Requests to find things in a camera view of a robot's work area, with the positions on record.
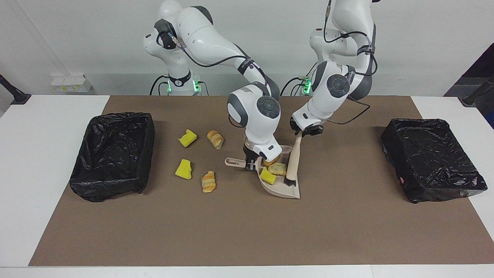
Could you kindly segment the yellow sponge piece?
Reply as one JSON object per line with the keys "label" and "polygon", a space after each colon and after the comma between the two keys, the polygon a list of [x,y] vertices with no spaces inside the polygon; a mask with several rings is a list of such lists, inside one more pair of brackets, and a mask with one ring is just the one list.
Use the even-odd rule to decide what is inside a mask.
{"label": "yellow sponge piece", "polygon": [[192,163],[190,160],[182,159],[178,168],[175,171],[175,176],[184,178],[186,180],[192,179]]}
{"label": "yellow sponge piece", "polygon": [[264,167],[259,175],[261,180],[267,182],[270,185],[273,185],[276,181],[276,175],[272,174],[267,167]]}
{"label": "yellow sponge piece", "polygon": [[184,147],[187,148],[189,147],[196,139],[198,136],[190,129],[187,129],[185,131],[185,134],[178,139],[180,144]]}

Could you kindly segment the pale bread piece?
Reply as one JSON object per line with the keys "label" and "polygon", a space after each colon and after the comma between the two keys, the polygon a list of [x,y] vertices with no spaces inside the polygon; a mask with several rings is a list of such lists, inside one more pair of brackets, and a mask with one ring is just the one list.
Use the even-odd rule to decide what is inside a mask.
{"label": "pale bread piece", "polygon": [[286,176],[287,166],[284,163],[275,162],[267,167],[268,171],[277,176]]}

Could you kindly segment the brown paper table mat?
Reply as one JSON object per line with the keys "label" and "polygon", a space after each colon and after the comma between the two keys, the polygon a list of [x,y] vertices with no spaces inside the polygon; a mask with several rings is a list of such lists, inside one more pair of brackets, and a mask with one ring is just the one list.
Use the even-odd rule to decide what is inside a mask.
{"label": "brown paper table mat", "polygon": [[[494,241],[467,198],[413,204],[382,151],[393,118],[420,118],[410,97],[370,96],[347,125],[305,137],[300,199],[274,197],[242,158],[244,132],[226,97],[112,96],[104,113],[150,113],[156,129],[142,194],[100,203],[68,186],[30,266],[257,266],[292,264],[492,264]],[[184,148],[187,129],[198,138]],[[224,137],[216,150],[207,133]],[[191,161],[192,178],[175,176]],[[201,178],[215,173],[216,188]]]}

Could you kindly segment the beige plastic dustpan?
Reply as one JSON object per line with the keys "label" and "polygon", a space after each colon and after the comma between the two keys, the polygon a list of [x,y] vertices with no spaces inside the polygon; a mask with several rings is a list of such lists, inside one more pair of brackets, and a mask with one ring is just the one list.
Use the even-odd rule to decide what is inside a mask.
{"label": "beige plastic dustpan", "polygon": [[[279,162],[286,164],[286,166],[289,163],[289,156],[291,153],[293,146],[282,146],[282,152],[281,152],[281,157],[279,159]],[[257,175],[259,178],[259,181],[261,182],[261,185],[263,188],[269,192],[270,194],[273,194],[277,197],[282,197],[282,198],[293,198],[293,199],[300,199],[300,192],[299,192],[299,183],[298,183],[298,177],[296,179],[296,186],[288,186],[284,183],[285,176],[277,176],[276,181],[273,185],[268,184],[267,182],[264,182],[260,178],[260,174],[262,169],[265,167],[262,163],[263,158],[258,157],[257,161]],[[226,158],[225,159],[225,164],[227,166],[232,166],[232,167],[237,167],[237,168],[245,168],[245,160],[241,159],[234,159],[234,158]]]}

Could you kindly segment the black bagged bin pink spot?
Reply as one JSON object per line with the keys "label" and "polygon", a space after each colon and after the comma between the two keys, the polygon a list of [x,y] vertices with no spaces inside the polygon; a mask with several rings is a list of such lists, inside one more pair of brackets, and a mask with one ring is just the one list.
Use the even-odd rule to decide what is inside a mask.
{"label": "black bagged bin pink spot", "polygon": [[488,189],[443,119],[392,119],[381,141],[411,203],[466,198]]}

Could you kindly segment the black stand foot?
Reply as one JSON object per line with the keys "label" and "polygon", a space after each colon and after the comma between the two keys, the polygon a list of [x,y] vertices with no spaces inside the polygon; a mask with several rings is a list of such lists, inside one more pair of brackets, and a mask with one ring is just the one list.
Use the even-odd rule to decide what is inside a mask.
{"label": "black stand foot", "polygon": [[494,95],[494,74],[487,78],[473,93],[460,97],[459,100],[465,107],[474,107],[476,99],[484,95]]}
{"label": "black stand foot", "polygon": [[14,97],[14,100],[11,102],[11,105],[23,105],[26,104],[27,101],[32,96],[29,93],[23,93],[20,89],[16,88],[12,84],[5,79],[2,74],[0,74],[0,84]]}

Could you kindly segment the croissant with olive tip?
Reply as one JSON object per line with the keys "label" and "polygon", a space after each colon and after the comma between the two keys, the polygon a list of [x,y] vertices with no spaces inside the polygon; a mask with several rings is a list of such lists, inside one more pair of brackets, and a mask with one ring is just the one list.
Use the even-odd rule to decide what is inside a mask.
{"label": "croissant with olive tip", "polygon": [[216,150],[220,150],[224,143],[224,137],[216,130],[211,130],[207,133],[207,138]]}

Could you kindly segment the white wall socket box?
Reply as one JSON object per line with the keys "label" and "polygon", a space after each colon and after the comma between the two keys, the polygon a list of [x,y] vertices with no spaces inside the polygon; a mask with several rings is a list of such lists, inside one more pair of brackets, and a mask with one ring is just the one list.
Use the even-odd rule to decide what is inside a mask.
{"label": "white wall socket box", "polygon": [[91,93],[93,86],[84,74],[51,74],[51,86],[57,93]]}

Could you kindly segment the beige hand brush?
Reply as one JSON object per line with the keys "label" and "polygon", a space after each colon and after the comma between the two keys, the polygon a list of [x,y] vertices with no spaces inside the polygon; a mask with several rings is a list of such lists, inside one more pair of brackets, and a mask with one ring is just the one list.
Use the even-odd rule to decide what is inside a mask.
{"label": "beige hand brush", "polygon": [[300,132],[295,137],[295,142],[289,156],[289,163],[286,169],[286,176],[284,179],[284,183],[288,186],[292,186],[292,185],[296,186],[302,138],[303,138],[303,133]]}

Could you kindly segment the orange striped croissant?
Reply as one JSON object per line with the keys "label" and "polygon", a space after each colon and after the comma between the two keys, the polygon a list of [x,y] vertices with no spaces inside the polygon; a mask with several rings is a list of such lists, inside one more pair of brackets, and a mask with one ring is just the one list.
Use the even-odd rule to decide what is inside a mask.
{"label": "orange striped croissant", "polygon": [[202,192],[208,193],[213,192],[217,187],[215,180],[215,173],[213,171],[208,171],[205,176],[201,178]]}

